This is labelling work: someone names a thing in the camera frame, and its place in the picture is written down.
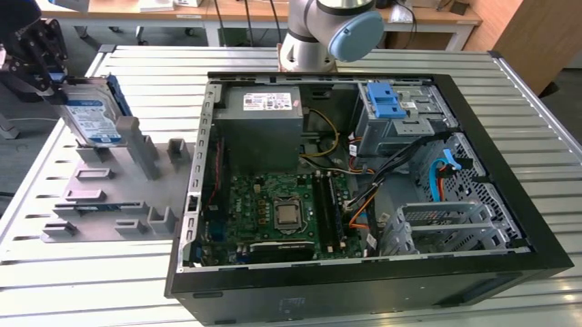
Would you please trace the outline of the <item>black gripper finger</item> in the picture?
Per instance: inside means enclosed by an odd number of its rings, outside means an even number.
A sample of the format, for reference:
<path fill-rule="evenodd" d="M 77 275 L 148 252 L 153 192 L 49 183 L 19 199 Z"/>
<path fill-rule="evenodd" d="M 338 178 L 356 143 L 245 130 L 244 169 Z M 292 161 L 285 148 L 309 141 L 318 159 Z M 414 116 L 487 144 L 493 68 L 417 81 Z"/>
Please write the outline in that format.
<path fill-rule="evenodd" d="M 67 74 L 67 46 L 57 19 L 39 19 L 25 32 L 25 45 L 33 63 L 43 72 Z"/>
<path fill-rule="evenodd" d="M 47 100 L 63 105 L 67 96 L 62 90 L 65 74 L 43 72 L 34 63 L 7 57 L 2 63 L 2 84 L 23 102 Z"/>

